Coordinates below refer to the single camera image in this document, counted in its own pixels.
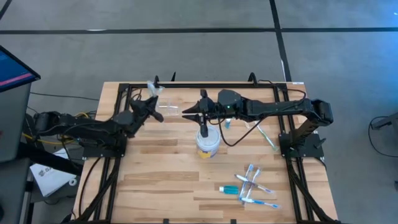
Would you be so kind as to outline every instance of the monitor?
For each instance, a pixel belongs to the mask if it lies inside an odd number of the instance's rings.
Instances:
[[[0,45],[0,92],[39,79],[39,74]]]

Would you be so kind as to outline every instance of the wooden tabletop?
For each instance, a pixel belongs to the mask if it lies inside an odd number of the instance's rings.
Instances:
[[[113,114],[118,85],[117,82],[104,83],[96,119],[106,120]],[[305,91],[304,85],[300,83],[287,83],[287,86]],[[207,89],[208,96],[216,101],[220,90]],[[274,102],[272,89],[232,90],[252,100]],[[147,90],[143,89],[142,99],[147,97]],[[289,97],[290,100],[299,100],[302,94],[290,91]],[[160,102],[178,106],[179,112],[193,106],[199,99],[200,89],[197,88],[166,88],[159,96]],[[161,223],[164,218],[169,218],[171,223],[229,223],[231,219],[237,219],[238,223],[295,223],[285,159],[280,151],[273,151],[258,130],[255,129],[235,147],[228,147],[221,141],[215,157],[201,159],[195,144],[199,125],[181,118],[181,114],[167,116],[164,113],[164,118],[163,123],[158,123],[153,118],[148,119],[136,137],[128,142],[126,155],[120,165],[112,223]],[[296,127],[305,120],[303,116],[294,116]],[[287,118],[285,126],[289,130]],[[279,145],[277,117],[265,119],[260,127]],[[232,120],[229,129],[223,127],[228,142],[235,142],[247,131],[244,122],[240,120]],[[78,214],[83,180],[95,160],[85,162],[74,207],[75,214]],[[82,210],[98,192],[103,161],[101,159],[97,163],[90,175]],[[325,168],[312,158],[304,159],[303,163],[310,193],[326,214],[337,219]],[[219,186],[240,187],[242,182],[234,174],[245,175],[249,164],[262,169],[256,182],[276,191],[275,195],[270,195],[254,190],[252,198],[276,203],[282,206],[281,209],[256,204],[244,207],[237,201],[236,195],[219,192]],[[303,218],[306,218],[303,198],[299,195]],[[108,195],[103,200],[102,218],[107,204]]]

